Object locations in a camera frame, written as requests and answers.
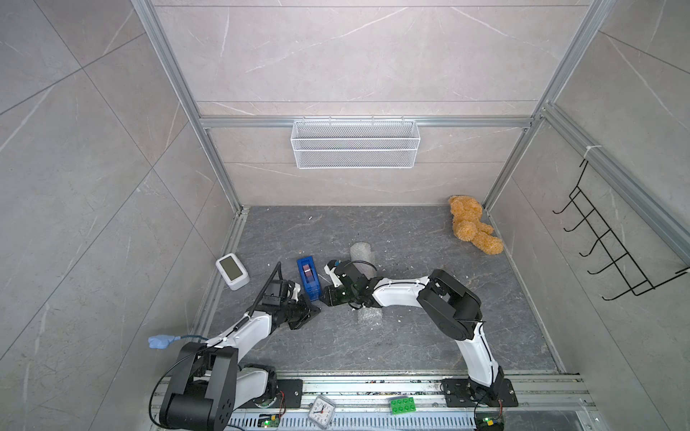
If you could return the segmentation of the clear bubble wrap sheet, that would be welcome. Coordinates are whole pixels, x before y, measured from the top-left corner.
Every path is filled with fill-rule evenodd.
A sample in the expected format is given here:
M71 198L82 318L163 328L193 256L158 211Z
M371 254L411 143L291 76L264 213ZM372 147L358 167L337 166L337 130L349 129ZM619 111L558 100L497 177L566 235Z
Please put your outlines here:
M368 242L356 242L350 247L350 260L366 278L377 277L375 253ZM383 322L383 312L380 308L363 307L357 311L358 324L361 328L375 329Z

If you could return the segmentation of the blue tape dispenser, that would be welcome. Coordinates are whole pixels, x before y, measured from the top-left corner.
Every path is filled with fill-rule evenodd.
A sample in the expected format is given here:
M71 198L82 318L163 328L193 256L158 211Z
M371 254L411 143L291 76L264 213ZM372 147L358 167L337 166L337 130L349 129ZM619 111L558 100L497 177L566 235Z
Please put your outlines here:
M322 290L316 266L314 265L314 258L312 256L307 256L297 260L296 264L298 264L298 272L305 293L312 302L318 301L322 294Z

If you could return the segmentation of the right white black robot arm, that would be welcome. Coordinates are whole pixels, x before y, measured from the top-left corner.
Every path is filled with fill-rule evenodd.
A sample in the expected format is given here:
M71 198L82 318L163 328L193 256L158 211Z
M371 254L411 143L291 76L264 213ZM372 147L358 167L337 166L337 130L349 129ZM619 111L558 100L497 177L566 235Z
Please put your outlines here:
M487 396L497 393L503 372L485 337L477 295L443 269L421 278L369 278L360 265L375 267L364 260L329 261L325 272L332 284L323 288L320 300L328 306L346 303L354 309L408 306L424 310L442 333L456 341L470 387Z

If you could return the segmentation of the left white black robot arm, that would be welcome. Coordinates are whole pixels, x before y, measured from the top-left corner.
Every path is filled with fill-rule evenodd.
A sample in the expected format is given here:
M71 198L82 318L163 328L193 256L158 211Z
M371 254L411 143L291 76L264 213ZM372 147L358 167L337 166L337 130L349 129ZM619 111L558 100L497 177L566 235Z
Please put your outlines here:
M169 382L158 414L149 419L167 430L223 430L235 408L273 405L281 397L275 368L240 362L280 325L297 330L319 312L302 293L257 299L229 330L181 349L164 373Z

